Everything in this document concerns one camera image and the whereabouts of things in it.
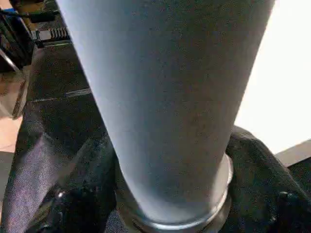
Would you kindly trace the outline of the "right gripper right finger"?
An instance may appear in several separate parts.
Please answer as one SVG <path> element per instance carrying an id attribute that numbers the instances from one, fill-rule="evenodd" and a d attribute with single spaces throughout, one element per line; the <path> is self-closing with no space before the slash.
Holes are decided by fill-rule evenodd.
<path id="1" fill-rule="evenodd" d="M 311 161 L 286 168 L 250 132 L 232 129 L 227 155 L 234 175 L 232 204 L 222 233 L 309 233 Z"/>

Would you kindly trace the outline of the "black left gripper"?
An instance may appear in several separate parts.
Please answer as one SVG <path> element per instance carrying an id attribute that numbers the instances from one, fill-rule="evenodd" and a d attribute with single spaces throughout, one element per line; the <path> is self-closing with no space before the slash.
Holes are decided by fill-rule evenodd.
<path id="1" fill-rule="evenodd" d="M 0 69 L 21 70 L 32 62 L 34 47 L 44 48 L 71 42 L 67 28 L 29 30 L 24 24 L 27 18 L 31 23 L 54 21 L 60 13 L 57 10 L 18 13 L 14 10 L 0 11 Z"/>

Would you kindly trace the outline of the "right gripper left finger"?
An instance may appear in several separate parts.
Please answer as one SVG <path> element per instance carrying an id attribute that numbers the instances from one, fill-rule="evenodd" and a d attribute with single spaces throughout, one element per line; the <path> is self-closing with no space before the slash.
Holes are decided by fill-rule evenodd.
<path id="1" fill-rule="evenodd" d="M 116 207 L 116 154 L 106 134 L 90 137 L 31 220 L 33 233 L 103 233 Z"/>

